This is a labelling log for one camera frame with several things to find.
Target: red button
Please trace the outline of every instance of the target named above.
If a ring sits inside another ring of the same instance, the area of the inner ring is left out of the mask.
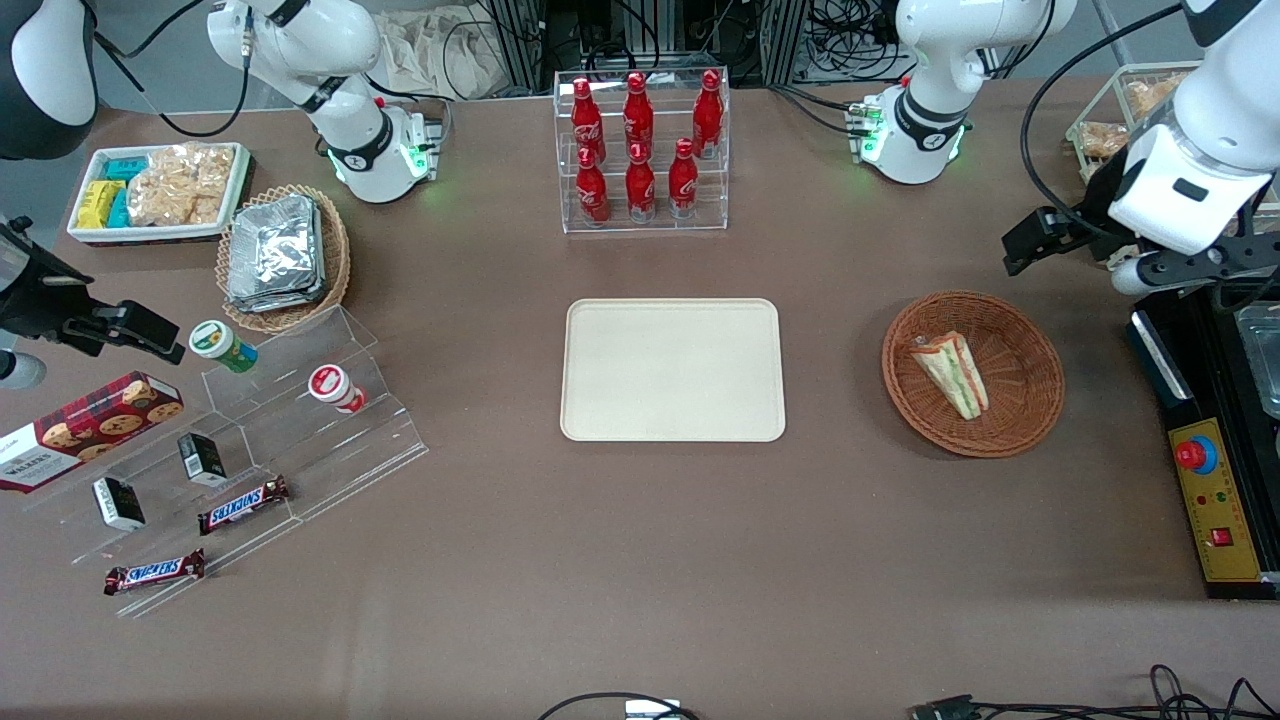
[[[1204,452],[1204,446],[1188,439],[1178,443],[1178,447],[1174,448],[1174,461],[1180,468],[1199,470],[1208,461],[1208,454]]]

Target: cookie box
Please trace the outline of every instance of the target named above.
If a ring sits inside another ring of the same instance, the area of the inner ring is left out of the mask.
[[[168,225],[168,227],[138,227],[138,228],[81,228],[76,225],[76,213],[84,202],[88,186],[96,179],[102,179],[102,168],[108,160],[122,158],[145,158],[154,150],[164,150],[168,145],[143,145],[136,147],[104,147],[96,150],[88,159],[84,177],[81,179],[79,192],[76,193],[76,202],[72,204],[70,217],[67,219],[67,234],[95,247],[119,247],[125,245],[168,245],[172,242],[200,242],[215,241],[221,237],[223,228],[230,224],[236,208],[239,208],[246,181],[250,172],[251,155],[247,147],[238,142],[211,142],[209,145],[230,147],[236,151],[232,161],[230,179],[223,193],[223,204],[218,210],[218,219],[212,223],[200,225]]]
[[[31,492],[182,409],[175,388],[134,370],[0,438],[0,489]]]

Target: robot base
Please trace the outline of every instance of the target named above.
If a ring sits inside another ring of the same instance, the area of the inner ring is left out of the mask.
[[[961,127],[950,140],[938,135],[941,143],[934,150],[920,150],[915,138],[899,126],[893,113],[893,105],[902,92],[902,86],[895,85],[879,95],[865,97],[867,106],[881,109],[881,120],[870,135],[850,137],[849,147],[855,163],[867,163],[884,177],[904,184],[922,184],[941,176],[947,163],[960,152],[964,128]],[[845,124],[850,132],[865,129],[865,120],[849,113],[845,113]]]
[[[383,109],[392,120],[392,142],[365,172],[342,167],[333,154],[329,160],[351,193],[365,202],[390,202],[420,182],[435,179],[440,160],[442,127],[425,124],[422,115],[410,115],[388,105]]]

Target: blue snack package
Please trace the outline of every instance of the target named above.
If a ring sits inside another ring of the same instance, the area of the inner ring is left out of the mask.
[[[147,169],[146,158],[116,158],[115,160],[108,160],[102,165],[102,179],[123,179],[125,182],[133,179],[133,176]]]
[[[115,200],[111,200],[111,214],[106,217],[106,227],[127,228],[129,224],[129,190],[124,188],[115,193]]]

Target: small black box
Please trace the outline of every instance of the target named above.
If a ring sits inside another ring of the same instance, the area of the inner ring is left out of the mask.
[[[93,497],[102,512],[102,521],[118,530],[137,530],[146,525],[138,495],[131,486],[114,478],[93,480]]]
[[[214,441],[187,433],[178,438],[178,454],[182,455],[182,464],[187,466],[187,479],[191,482],[210,487],[227,482],[227,470]]]

